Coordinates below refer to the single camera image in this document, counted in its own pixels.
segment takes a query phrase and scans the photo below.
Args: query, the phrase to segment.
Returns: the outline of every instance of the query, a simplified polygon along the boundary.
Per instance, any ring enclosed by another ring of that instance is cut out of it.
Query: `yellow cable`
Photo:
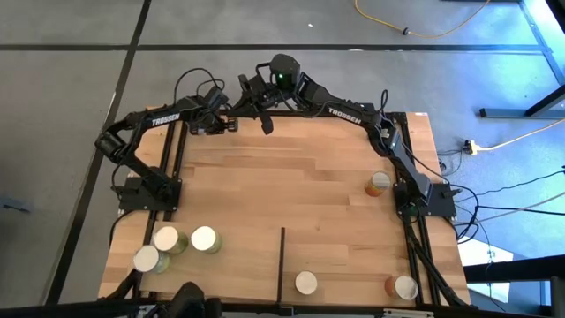
[[[526,133],[526,134],[523,134],[522,136],[518,136],[518,137],[514,138],[513,140],[509,140],[509,141],[506,141],[506,142],[502,142],[500,145],[496,145],[496,146],[492,146],[492,147],[487,147],[487,148],[482,148],[481,146],[477,145],[477,151],[490,151],[490,150],[495,150],[495,149],[498,149],[498,148],[502,148],[502,147],[504,147],[504,146],[506,146],[506,145],[508,145],[508,144],[511,144],[511,143],[514,142],[514,141],[518,141],[518,140],[520,140],[520,139],[522,139],[522,138],[526,138],[526,137],[528,137],[528,136],[532,136],[534,133],[543,132],[543,131],[545,131],[545,129],[549,129],[549,128],[551,128],[551,127],[553,127],[553,126],[555,126],[555,125],[558,125],[558,124],[560,124],[560,123],[562,123],[562,122],[565,122],[565,118],[564,118],[564,119],[561,119],[561,120],[558,120],[558,121],[556,121],[556,122],[554,122],[554,123],[552,123],[552,124],[550,124],[550,125],[547,125],[547,126],[545,126],[545,127],[536,129],[536,130],[533,131],[533,132],[528,132],[528,133]]]
[[[449,31],[447,31],[447,32],[445,32],[445,33],[442,33],[442,34],[439,34],[439,35],[425,35],[425,34],[419,34],[419,33],[412,32],[412,31],[408,30],[408,34],[412,34],[412,35],[414,35],[414,36],[417,36],[417,37],[420,37],[420,38],[423,38],[423,39],[439,39],[439,38],[441,38],[441,37],[443,37],[443,36],[446,36],[446,35],[448,35],[448,34],[450,34],[450,33],[452,33],[452,32],[455,32],[455,31],[458,30],[459,28],[465,26],[467,23],[469,23],[469,21],[471,21],[473,18],[475,18],[475,16],[476,16],[481,10],[483,10],[483,9],[486,7],[486,5],[489,4],[490,2],[491,2],[491,0],[486,0],[486,1],[483,3],[483,5],[482,5],[480,8],[478,8],[478,10],[477,10],[475,13],[471,14],[471,16],[470,16],[469,18],[467,18],[467,20],[465,20],[465,21],[464,21],[462,24],[460,24],[459,26],[456,26],[456,27],[452,28],[451,30],[449,30]],[[372,21],[374,21],[374,22],[377,22],[377,23],[381,23],[382,25],[385,25],[385,26],[387,26],[387,27],[392,27],[392,28],[394,28],[395,30],[398,30],[398,31],[400,31],[400,32],[404,32],[404,29],[402,29],[402,28],[399,27],[399,26],[395,26],[395,25],[392,24],[392,23],[388,23],[388,22],[383,21],[383,20],[381,20],[381,19],[377,19],[377,18],[372,17],[372,16],[370,16],[370,15],[364,13],[363,11],[361,11],[361,9],[359,9],[358,0],[355,0],[355,9],[357,10],[357,12],[359,12],[360,15],[362,15],[363,17],[365,17],[365,18],[367,18],[367,19],[370,19],[370,20],[372,20]]]

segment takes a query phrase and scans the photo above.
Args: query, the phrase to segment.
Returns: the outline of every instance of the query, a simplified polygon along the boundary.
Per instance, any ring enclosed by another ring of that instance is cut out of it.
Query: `wooden tabletop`
[[[415,155],[439,172],[427,115],[408,113],[407,117]],[[341,119],[273,117],[273,121],[275,131],[268,136],[259,121],[240,119],[237,133],[187,138],[181,201],[172,225],[188,234],[209,225],[224,237],[224,245],[214,255],[189,247],[171,258],[164,273],[145,274],[141,290],[159,292],[166,299],[183,283],[193,281],[207,296],[275,302],[284,227],[283,303],[413,306],[413,301],[391,299],[384,290],[389,276],[410,275],[392,191],[373,198],[364,190],[376,171],[394,178],[390,161],[374,153],[363,129]],[[160,127],[144,135],[137,151],[142,161],[158,164],[165,133],[166,128]],[[173,149],[170,162],[175,153]],[[440,181],[419,165],[418,170]],[[426,221],[435,265],[459,297],[469,302],[453,230],[440,218]],[[100,296],[113,292],[132,268],[146,225],[147,212],[140,211],[116,227]],[[309,296],[299,294],[294,286],[303,270],[318,278],[318,289]],[[421,264],[420,273],[424,300],[430,302]]]

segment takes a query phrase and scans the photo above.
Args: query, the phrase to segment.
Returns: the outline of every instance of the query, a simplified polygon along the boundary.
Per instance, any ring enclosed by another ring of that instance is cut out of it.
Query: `can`
[[[372,197],[378,197],[390,188],[390,177],[383,171],[374,173],[365,183],[365,192]]]
[[[133,267],[141,273],[160,274],[169,266],[169,256],[155,246],[142,246],[133,256]]]
[[[385,291],[396,299],[413,300],[418,296],[418,285],[410,276],[391,276],[385,281]]]
[[[191,235],[192,246],[197,250],[214,254],[222,247],[222,237],[209,226],[200,226]]]
[[[153,243],[159,251],[180,254],[188,246],[188,237],[172,226],[163,226],[153,236]]]
[[[298,273],[297,278],[294,280],[294,285],[301,294],[311,295],[318,288],[318,279],[316,279],[312,272],[302,271]]]

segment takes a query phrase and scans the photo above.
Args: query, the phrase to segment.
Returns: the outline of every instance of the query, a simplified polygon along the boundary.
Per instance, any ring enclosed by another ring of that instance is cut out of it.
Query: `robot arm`
[[[270,81],[266,82],[259,71],[261,67],[270,68]],[[298,62],[289,56],[278,54],[270,63],[259,64],[257,75],[247,80],[239,76],[243,89],[242,97],[228,111],[228,117],[259,117],[263,132],[273,131],[273,121],[265,111],[291,99],[303,117],[316,117],[321,113],[339,117],[367,131],[374,151],[388,158],[399,171],[406,184],[406,199],[416,206],[427,207],[432,193],[432,182],[419,173],[403,147],[402,136],[395,124],[382,110],[376,110],[371,103],[358,103],[343,100],[331,95],[328,90],[313,79],[300,72]]]
[[[130,113],[103,131],[94,145],[113,163],[128,166],[139,175],[114,189],[120,198],[120,208],[173,210],[178,202],[180,180],[171,179],[159,168],[149,167],[135,156],[141,137],[148,129],[179,120],[190,126],[191,134],[235,132],[237,120],[232,118],[226,122],[219,116],[220,106],[227,101],[222,90],[212,87],[204,97],[187,96],[172,105]],[[132,131],[127,143],[118,135],[122,131]]]

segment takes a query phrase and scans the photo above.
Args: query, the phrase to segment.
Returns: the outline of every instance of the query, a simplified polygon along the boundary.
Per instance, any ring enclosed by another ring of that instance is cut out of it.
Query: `black floor stripe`
[[[126,51],[130,44],[0,44],[0,51],[107,52]]]
[[[114,123],[116,119],[117,110],[122,100],[122,95],[124,94],[125,84],[130,74],[130,70],[133,64],[133,58],[135,57],[136,47],[139,43],[139,38],[143,32],[143,26],[147,20],[147,14],[149,13],[149,8],[151,6],[151,0],[145,0],[143,6],[141,7],[141,13],[139,14],[138,23],[135,27],[133,33],[132,41],[129,45],[127,55],[125,56],[124,65],[122,66],[122,71],[120,72],[114,97],[112,98],[111,105],[108,109],[108,114],[104,120],[102,130],[106,129],[108,126]],[[88,165],[87,175],[83,181],[82,187],[79,192],[79,197],[75,203],[74,210],[72,211],[72,222],[71,226],[68,227],[68,232],[64,238],[63,249],[59,248],[56,258],[56,265],[54,270],[51,272],[52,276],[49,278],[44,294],[46,296],[45,304],[54,305],[59,302],[61,297],[61,292],[64,288],[64,281],[67,278],[67,273],[69,267],[71,266],[72,256],[74,255],[77,243],[79,242],[80,232],[82,231],[82,226],[87,217],[88,205],[92,199],[92,194],[94,191],[94,186],[96,184],[96,179],[98,178],[98,173],[100,172],[100,167],[102,165],[102,153],[95,150]]]
[[[129,51],[126,44],[0,44],[0,51]],[[447,51],[447,52],[544,52],[535,44],[140,44],[137,51]]]
[[[497,44],[140,44],[138,51],[217,50],[365,50],[365,51],[527,51],[541,52],[539,45]]]

